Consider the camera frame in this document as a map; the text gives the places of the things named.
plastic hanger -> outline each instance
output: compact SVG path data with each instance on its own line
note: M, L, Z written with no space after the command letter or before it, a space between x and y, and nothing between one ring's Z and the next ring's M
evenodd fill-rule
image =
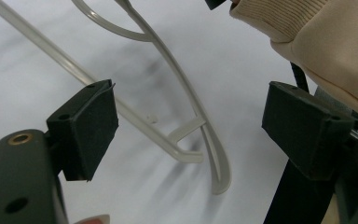
M117 3L129 13L130 17L145 32L144 34L128 31L121 27L115 26L113 23L105 20L94 11L92 11L83 1L73 0L74 4L89 18L101 25L103 28L127 38L139 41L152 42L164 59L167 61L173 72L176 74L182 87L192 104L196 117L185 125L171 132L168 136L151 126L137 112L128 107L122 100L116 97L116 105L118 113L134 125L143 134L148 136L157 145L164 149L173 158L180 162L202 162L202 153L198 151L182 150L177 142L186 137L198 128L201 129L202 135L208 149L211 173L212 173L212 192L220 194L225 192L231 183L231 171L227 154L216 134L214 128L208 119L200 100L191 87L186 75L180 68L177 61L173 58L167 47L156 35L153 29L145 22L145 20L133 9L127 0L116 0ZM13 27L25 35L29 40L34 42L48 56L61 65L71 75L76 77L80 82L89 85L96 80L88 71L82 68L69 55L58 48L53 42L47 39L39 31L37 31L28 21L17 14L12 8L0 0L0 16L9 22Z

beige sweater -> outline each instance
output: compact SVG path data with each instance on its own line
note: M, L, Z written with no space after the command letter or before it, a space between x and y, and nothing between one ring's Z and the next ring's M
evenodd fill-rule
M358 1L241 0L230 11L321 88L358 112Z

brass screw hole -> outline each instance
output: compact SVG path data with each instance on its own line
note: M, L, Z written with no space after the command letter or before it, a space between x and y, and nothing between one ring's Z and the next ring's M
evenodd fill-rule
M8 143L12 146L21 145L29 142L32 139L32 135L30 133L20 133L16 136L11 137L8 140Z

ribbed fabric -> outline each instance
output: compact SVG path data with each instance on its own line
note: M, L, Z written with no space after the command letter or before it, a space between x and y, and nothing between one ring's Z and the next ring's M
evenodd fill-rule
M358 1L241 0L230 14L324 91L358 112Z
M292 41L328 0L242 0L232 17L246 21L274 42Z

sweater cuff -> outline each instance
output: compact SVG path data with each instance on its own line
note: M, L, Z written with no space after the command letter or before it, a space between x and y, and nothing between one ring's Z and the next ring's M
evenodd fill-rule
M230 15L268 35L273 42L292 41L328 0L241 0Z

